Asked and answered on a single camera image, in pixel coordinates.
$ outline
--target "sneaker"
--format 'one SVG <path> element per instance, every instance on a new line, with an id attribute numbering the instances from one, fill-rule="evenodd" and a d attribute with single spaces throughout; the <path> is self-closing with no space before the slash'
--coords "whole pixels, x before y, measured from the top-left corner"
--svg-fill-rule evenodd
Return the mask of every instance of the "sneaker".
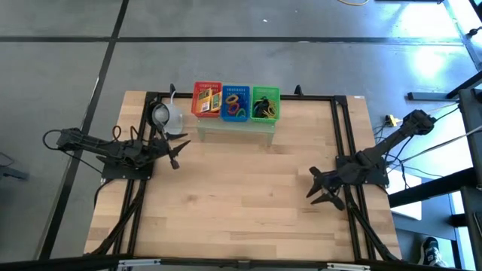
<path id="1" fill-rule="evenodd" d="M 427 266 L 447 267 L 447 264 L 442 261 L 442 255 L 438 250 L 438 241 L 433 237 L 427 237 L 420 247 L 420 261 L 419 264 Z"/>

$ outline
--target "red basket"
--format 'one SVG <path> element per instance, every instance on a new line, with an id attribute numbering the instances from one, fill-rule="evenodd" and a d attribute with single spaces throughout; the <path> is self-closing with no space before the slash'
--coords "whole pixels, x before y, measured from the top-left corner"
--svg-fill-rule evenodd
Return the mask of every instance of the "red basket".
<path id="1" fill-rule="evenodd" d="M 212 113 L 212 112 L 200 113 L 196 111 L 199 93 L 204 90 L 208 90 L 209 88 L 212 90 L 212 95 L 216 93 L 220 93 L 222 90 L 221 82 L 196 82 L 194 84 L 191 113 L 196 115 L 197 117 L 219 117 L 219 111 L 215 113 Z"/>

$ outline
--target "concrete floor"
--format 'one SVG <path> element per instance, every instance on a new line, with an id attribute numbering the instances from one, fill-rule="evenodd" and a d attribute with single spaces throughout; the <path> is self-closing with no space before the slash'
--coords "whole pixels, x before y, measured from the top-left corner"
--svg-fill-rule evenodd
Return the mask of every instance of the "concrete floor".
<path id="1" fill-rule="evenodd" d="M 120 6 L 119 0 L 4 0 L 0 36 L 110 36 Z M 350 7 L 336 0 L 131 0 L 120 30 L 120 36 L 228 35 L 458 38 L 443 5 L 370 1 Z M 0 125 L 7 127 L 0 133 L 0 151 L 31 174 L 28 181 L 0 182 L 1 262 L 35 257 L 68 158 L 44 148 L 41 136 L 81 124 L 106 48 L 106 43 L 0 43 Z M 378 126 L 385 114 L 402 118 L 415 108 L 446 104 L 408 102 L 407 92 L 447 92 L 475 72 L 467 50 L 457 44 L 117 43 L 90 134 L 111 137 L 126 90 L 167 91 L 174 83 L 189 92 L 200 80 L 277 85 L 283 93 L 301 84 L 306 94 L 363 95 L 372 126 Z M 415 138 L 401 157 L 463 130 L 459 113 L 451 114 L 431 134 Z M 463 158 L 449 161 L 449 155 Z M 100 167 L 92 155 L 83 158 Z M 409 164 L 445 175 L 471 160 L 461 140 Z M 99 175 L 81 164 L 53 257 L 82 254 L 98 185 Z"/>

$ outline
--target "wooden table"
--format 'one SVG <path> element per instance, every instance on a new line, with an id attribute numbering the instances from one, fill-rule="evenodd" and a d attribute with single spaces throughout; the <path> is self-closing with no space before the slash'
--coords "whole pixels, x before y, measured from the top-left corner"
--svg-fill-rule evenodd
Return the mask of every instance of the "wooden table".
<path id="1" fill-rule="evenodd" d="M 145 92 L 126 92 L 117 122 L 123 130 L 121 139 L 128 139 L 130 126 L 139 125 L 144 99 Z M 353 260 L 346 211 L 330 203 L 312 206 L 305 198 L 313 183 L 308 168 L 334 169 L 337 146 L 329 102 L 283 100 L 270 147 L 266 135 L 251 133 L 207 133 L 200 142 L 191 100 L 174 103 L 185 113 L 185 132 L 192 142 L 178 157 L 180 169 L 173 170 L 169 159 L 156 161 L 135 256 Z M 372 146 L 365 99 L 349 96 L 348 103 L 356 147 Z M 341 108 L 339 115 L 344 133 Z M 343 141 L 349 154 L 344 134 Z M 97 248 L 117 223 L 125 187 L 126 181 L 118 180 L 100 192 L 86 252 Z M 372 227 L 400 257 L 387 195 L 373 185 L 364 189 Z M 367 257 L 359 225 L 358 235 Z M 121 252 L 127 249 L 128 236 L 124 234 Z"/>

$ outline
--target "blue basket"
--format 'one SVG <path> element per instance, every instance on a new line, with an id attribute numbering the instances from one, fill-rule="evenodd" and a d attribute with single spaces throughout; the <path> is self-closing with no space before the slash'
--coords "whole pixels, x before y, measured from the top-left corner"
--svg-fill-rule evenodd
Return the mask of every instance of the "blue basket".
<path id="1" fill-rule="evenodd" d="M 234 115 L 230 115 L 227 113 L 227 110 L 229 109 L 229 104 L 226 103 L 226 98 L 236 94 L 238 95 L 238 103 L 239 103 L 239 109 L 241 110 L 244 109 L 246 112 L 245 117 L 236 117 Z M 250 98 L 250 93 L 249 93 L 249 87 L 247 86 L 223 86 L 223 92 L 222 92 L 222 99 L 223 103 L 221 104 L 221 117 L 225 121 L 233 121 L 233 122 L 244 122 L 249 119 L 249 106 L 251 105 L 251 100 Z"/>

